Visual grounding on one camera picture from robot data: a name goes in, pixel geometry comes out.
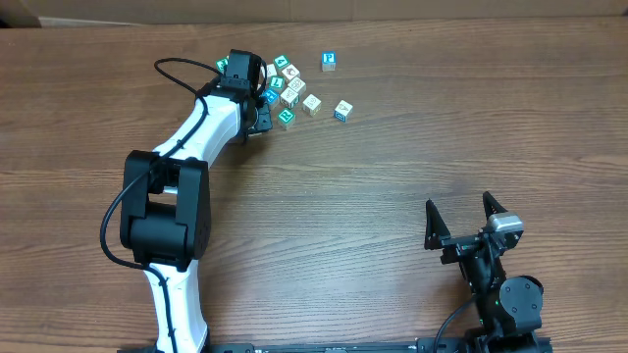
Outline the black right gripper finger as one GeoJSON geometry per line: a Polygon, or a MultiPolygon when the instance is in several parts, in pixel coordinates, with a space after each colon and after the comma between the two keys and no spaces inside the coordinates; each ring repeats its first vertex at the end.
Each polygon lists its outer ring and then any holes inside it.
{"type": "Polygon", "coordinates": [[[424,248],[437,250],[443,247],[443,242],[450,239],[450,232],[446,227],[436,204],[429,199],[426,202],[426,232],[424,248]]]}
{"type": "Polygon", "coordinates": [[[507,212],[507,210],[497,202],[489,191],[485,191],[483,193],[483,207],[487,219],[494,214],[507,212]]]}

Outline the green R wooden block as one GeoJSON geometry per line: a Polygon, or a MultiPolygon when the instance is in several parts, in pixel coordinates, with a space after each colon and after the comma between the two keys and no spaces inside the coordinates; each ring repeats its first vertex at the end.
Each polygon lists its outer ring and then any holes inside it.
{"type": "Polygon", "coordinates": [[[290,109],[282,109],[277,115],[278,124],[284,129],[289,129],[295,122],[295,113],[290,109]]]}

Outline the white block blue side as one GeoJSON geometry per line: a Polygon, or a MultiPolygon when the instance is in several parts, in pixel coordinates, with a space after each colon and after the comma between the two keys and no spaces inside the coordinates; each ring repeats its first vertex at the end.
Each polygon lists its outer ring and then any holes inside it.
{"type": "Polygon", "coordinates": [[[353,106],[350,103],[344,100],[341,100],[336,106],[336,108],[334,109],[334,117],[338,119],[339,121],[346,123],[352,111],[353,111],[353,106]]]}

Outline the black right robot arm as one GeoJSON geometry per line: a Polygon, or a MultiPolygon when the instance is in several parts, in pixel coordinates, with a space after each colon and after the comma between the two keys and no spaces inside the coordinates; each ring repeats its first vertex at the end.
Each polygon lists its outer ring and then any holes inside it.
{"type": "Polygon", "coordinates": [[[508,278],[500,261],[516,247],[524,223],[488,191],[483,193],[483,207],[486,225],[475,234],[453,237],[436,204],[426,202],[424,248],[441,250],[444,265],[458,265],[472,293],[445,319],[431,349],[437,352],[453,319],[475,306],[480,325],[456,340],[457,352],[550,352],[550,342],[535,334],[542,327],[543,285],[530,276],[508,278]]]}

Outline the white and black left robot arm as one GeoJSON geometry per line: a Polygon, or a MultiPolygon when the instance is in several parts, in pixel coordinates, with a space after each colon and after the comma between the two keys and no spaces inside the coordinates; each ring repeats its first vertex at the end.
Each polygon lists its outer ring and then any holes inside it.
{"type": "Polygon", "coordinates": [[[213,79],[168,140],[127,156],[120,238],[150,283],[158,323],[153,352],[206,346],[198,263],[211,230],[209,169],[230,140],[271,124],[259,87],[238,76],[213,79]]]}

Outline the blue H wooden block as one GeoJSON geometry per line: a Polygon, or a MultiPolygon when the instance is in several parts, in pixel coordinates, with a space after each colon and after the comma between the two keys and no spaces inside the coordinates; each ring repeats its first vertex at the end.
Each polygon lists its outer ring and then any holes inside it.
{"type": "Polygon", "coordinates": [[[266,89],[263,92],[263,98],[265,102],[268,104],[270,110],[275,109],[280,103],[280,94],[274,91],[273,89],[266,89]]]}

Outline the green L wooden block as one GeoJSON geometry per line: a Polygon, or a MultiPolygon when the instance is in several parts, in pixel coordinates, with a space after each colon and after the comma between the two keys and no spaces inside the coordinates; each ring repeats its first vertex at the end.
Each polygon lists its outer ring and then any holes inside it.
{"type": "Polygon", "coordinates": [[[271,76],[269,81],[269,88],[279,94],[281,94],[286,87],[286,80],[282,76],[271,76]]]}

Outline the white pretzel picture block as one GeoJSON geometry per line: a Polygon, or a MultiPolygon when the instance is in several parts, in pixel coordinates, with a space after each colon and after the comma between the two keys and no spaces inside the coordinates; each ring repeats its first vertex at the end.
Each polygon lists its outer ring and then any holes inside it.
{"type": "Polygon", "coordinates": [[[293,89],[294,91],[296,91],[299,96],[301,96],[306,91],[306,83],[305,83],[305,81],[302,80],[298,76],[293,78],[289,82],[288,87],[293,89]]]}

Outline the white pineapple wooden block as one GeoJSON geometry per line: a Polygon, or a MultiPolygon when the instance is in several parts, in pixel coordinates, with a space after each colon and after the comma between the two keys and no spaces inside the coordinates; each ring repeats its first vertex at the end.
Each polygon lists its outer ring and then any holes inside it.
{"type": "Polygon", "coordinates": [[[321,109],[322,101],[314,94],[309,94],[302,102],[302,109],[309,116],[315,116],[321,109]]]}

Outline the white acorn picture block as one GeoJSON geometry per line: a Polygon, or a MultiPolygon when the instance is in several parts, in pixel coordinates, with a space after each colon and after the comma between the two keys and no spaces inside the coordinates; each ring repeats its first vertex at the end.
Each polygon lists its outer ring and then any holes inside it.
{"type": "Polygon", "coordinates": [[[289,64],[281,70],[281,74],[287,82],[291,82],[300,77],[300,70],[294,64],[289,64]]]}

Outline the green top wooden block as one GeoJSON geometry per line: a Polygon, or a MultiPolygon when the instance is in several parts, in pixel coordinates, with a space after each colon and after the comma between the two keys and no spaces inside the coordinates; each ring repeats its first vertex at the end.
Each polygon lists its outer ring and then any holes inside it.
{"type": "Polygon", "coordinates": [[[290,64],[290,60],[286,55],[280,55],[273,60],[273,63],[276,69],[280,72],[290,64]]]}

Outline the green letter wooden block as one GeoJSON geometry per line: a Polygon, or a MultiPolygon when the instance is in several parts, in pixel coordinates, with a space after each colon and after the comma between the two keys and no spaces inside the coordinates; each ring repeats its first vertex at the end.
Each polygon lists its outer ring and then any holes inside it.
{"type": "Polygon", "coordinates": [[[228,64],[229,58],[224,57],[216,62],[216,68],[223,74],[226,71],[228,64]]]}

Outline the blue P wooden block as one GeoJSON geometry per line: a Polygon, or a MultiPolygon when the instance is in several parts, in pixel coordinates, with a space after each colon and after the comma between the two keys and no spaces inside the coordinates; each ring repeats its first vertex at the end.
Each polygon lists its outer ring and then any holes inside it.
{"type": "Polygon", "coordinates": [[[321,57],[321,70],[332,72],[337,66],[337,56],[334,51],[323,52],[321,57]]]}

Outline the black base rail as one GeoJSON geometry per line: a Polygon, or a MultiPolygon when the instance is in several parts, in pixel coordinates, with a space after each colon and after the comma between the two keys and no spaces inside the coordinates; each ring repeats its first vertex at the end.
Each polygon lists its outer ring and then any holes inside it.
{"type": "MultiPolygon", "coordinates": [[[[255,346],[251,343],[212,344],[202,352],[211,353],[431,353],[434,351],[434,338],[418,338],[408,342],[377,342],[377,343],[328,343],[305,345],[266,345],[255,346]]],[[[518,344],[506,348],[502,343],[493,341],[487,350],[475,348],[463,338],[441,338],[436,352],[553,352],[549,338],[538,338],[537,346],[531,341],[519,339],[512,343],[518,344]]]]}

